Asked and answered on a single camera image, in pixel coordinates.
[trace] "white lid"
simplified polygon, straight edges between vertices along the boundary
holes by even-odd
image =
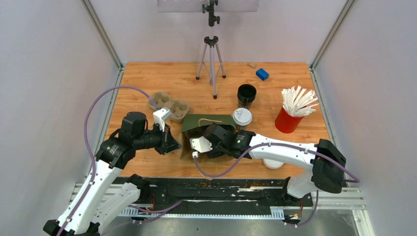
[[[233,120],[240,126],[247,126],[252,121],[252,113],[246,108],[237,108],[233,112]]]
[[[270,168],[270,169],[278,169],[280,168],[282,165],[284,165],[283,162],[280,161],[274,161],[274,160],[270,160],[270,159],[264,159],[264,164]]]

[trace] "paper cup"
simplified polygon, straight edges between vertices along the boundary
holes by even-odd
[[[237,130],[244,130],[252,121],[252,113],[246,108],[237,108],[232,117]]]

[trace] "blue block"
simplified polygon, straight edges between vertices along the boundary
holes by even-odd
[[[256,71],[256,75],[261,78],[262,81],[265,81],[269,77],[269,74],[262,68]]]

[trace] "white bracket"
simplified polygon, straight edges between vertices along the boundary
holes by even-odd
[[[191,144],[191,147],[194,150],[197,150],[199,153],[208,152],[213,149],[211,147],[211,142],[203,136],[199,138],[190,139],[190,144]]]
[[[163,107],[153,113],[153,122],[159,124],[159,129],[165,131],[165,122],[172,116],[171,110]]]

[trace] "black cup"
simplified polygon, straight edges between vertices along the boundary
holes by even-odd
[[[255,100],[256,88],[252,85],[241,85],[238,88],[238,106],[246,109],[250,108],[253,100]]]

